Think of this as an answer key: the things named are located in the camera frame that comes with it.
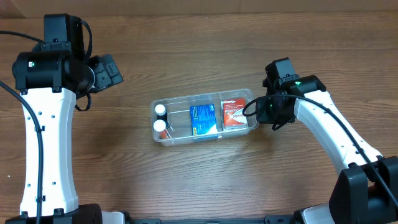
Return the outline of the red caplet box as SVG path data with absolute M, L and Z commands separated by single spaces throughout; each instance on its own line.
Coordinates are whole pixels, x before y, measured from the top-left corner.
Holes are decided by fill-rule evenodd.
M 240 129 L 248 125 L 247 118 L 243 115 L 246 106 L 244 98 L 233 98 L 221 101 L 223 109 L 223 129 Z

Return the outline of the black bottle white cap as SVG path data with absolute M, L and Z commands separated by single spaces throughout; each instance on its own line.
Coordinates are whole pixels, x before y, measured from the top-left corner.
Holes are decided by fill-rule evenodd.
M 161 119 L 165 121 L 166 123 L 168 122 L 167 118 L 167 109 L 163 104 L 158 104 L 154 108 L 155 114 L 157 119 Z

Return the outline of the orange bottle white cap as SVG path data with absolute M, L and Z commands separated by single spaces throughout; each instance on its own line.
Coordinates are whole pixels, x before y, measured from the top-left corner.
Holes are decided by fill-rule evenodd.
M 158 119 L 153 123 L 154 136 L 156 139 L 171 139 L 164 120 Z

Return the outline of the blue lozenge box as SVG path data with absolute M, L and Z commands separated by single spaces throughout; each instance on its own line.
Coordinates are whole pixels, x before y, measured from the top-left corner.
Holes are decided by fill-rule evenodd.
M 214 104 L 190 106 L 190 117 L 194 136 L 218 133 Z

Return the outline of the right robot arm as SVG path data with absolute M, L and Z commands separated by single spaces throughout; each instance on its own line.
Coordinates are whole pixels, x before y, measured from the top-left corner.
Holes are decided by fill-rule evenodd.
M 266 95 L 255 100 L 259 123 L 274 131 L 295 120 L 315 136 L 338 180 L 329 201 L 302 208 L 287 223 L 392 223 L 397 221 L 397 157 L 370 146 L 335 106 L 315 76 L 300 77 L 289 58 L 265 67 Z

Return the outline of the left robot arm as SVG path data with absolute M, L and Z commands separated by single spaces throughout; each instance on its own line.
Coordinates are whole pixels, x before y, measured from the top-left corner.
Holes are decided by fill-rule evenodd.
M 125 212 L 82 205 L 73 180 L 72 119 L 77 100 L 123 81 L 109 54 L 92 55 L 87 22 L 68 14 L 44 17 L 44 38 L 12 66 L 10 93 L 22 104 L 26 169 L 20 214 L 10 223 L 127 223 Z

